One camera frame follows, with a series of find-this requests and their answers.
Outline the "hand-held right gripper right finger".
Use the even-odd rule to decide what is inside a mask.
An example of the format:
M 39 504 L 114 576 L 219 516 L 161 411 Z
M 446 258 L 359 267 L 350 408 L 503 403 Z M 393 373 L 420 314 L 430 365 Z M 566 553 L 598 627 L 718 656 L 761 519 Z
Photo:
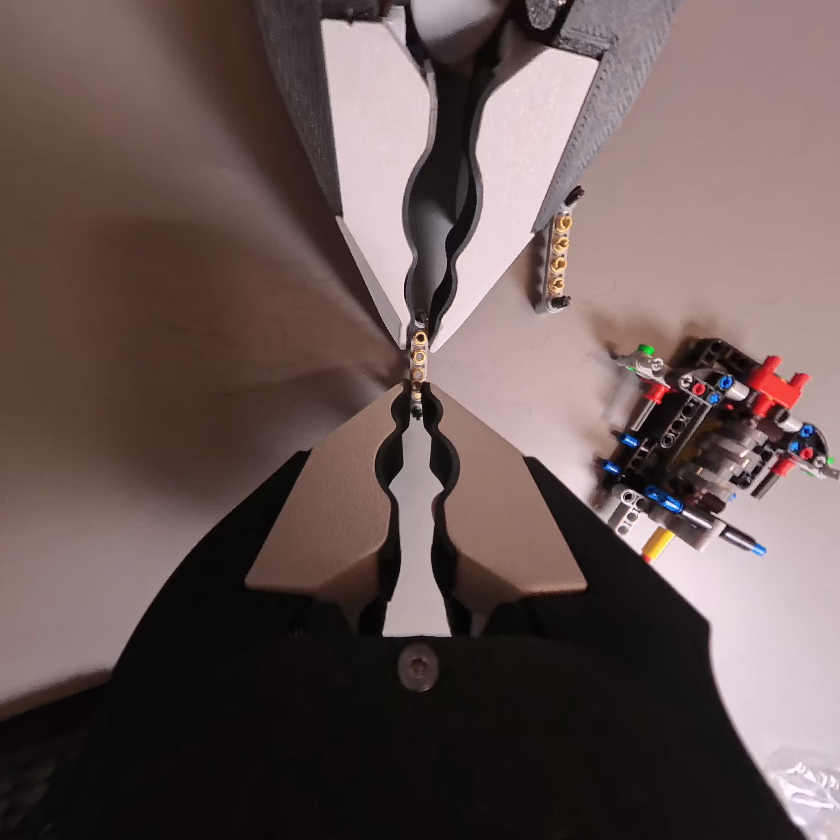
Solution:
M 422 390 L 434 578 L 451 632 L 483 632 L 500 606 L 577 595 L 587 582 L 523 454 L 438 387 Z

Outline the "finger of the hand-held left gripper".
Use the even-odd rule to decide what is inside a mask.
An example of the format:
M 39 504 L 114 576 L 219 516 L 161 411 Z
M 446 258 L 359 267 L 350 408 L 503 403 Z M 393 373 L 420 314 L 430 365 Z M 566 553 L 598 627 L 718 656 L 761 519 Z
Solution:
M 397 347 L 412 320 L 406 283 L 417 250 L 408 197 L 431 149 L 434 74 L 408 48 L 408 14 L 321 22 L 341 208 L 337 225 Z
M 466 125 L 464 200 L 436 290 L 432 351 L 455 335 L 539 229 L 600 64 L 567 49 L 509 43 L 479 83 Z

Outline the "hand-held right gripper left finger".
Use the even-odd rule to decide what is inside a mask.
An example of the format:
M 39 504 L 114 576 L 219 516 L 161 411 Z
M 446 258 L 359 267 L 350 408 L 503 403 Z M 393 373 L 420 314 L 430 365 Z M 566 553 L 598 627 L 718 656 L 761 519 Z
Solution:
M 245 577 L 256 592 L 341 609 L 360 634 L 381 634 L 401 570 L 398 503 L 411 387 L 396 385 L 308 452 Z

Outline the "grey lego beam frame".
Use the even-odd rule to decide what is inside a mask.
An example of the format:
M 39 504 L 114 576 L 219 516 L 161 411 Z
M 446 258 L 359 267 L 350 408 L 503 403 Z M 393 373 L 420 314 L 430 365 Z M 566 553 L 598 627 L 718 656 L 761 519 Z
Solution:
M 411 384 L 411 416 L 423 418 L 423 385 L 427 379 L 429 349 L 429 313 L 426 310 L 414 314 L 412 325 L 407 331 L 408 379 Z
M 585 189 L 581 184 L 572 188 L 541 232 L 539 284 L 533 306 L 535 313 L 540 316 L 564 312 L 571 306 L 572 298 L 565 288 L 571 229 L 574 210 L 584 194 Z

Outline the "lego car chassis assembly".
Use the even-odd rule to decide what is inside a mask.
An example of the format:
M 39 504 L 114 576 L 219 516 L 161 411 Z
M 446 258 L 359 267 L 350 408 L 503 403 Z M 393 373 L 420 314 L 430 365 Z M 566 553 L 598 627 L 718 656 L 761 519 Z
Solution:
M 689 341 L 673 363 L 646 343 L 612 359 L 643 391 L 601 462 L 602 487 L 616 500 L 608 525 L 625 537 L 640 518 L 653 522 L 646 563 L 676 540 L 697 552 L 720 540 L 763 557 L 767 549 L 724 518 L 737 497 L 762 499 L 797 471 L 838 482 L 822 430 L 795 414 L 811 376 L 783 377 L 780 356 L 759 361 L 708 338 Z

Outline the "clear plastic bag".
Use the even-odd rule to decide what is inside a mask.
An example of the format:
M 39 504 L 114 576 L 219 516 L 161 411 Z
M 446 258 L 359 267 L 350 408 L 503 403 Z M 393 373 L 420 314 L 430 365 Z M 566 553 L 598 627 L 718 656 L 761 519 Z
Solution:
M 838 754 L 780 748 L 766 760 L 764 772 L 807 838 L 839 838 Z

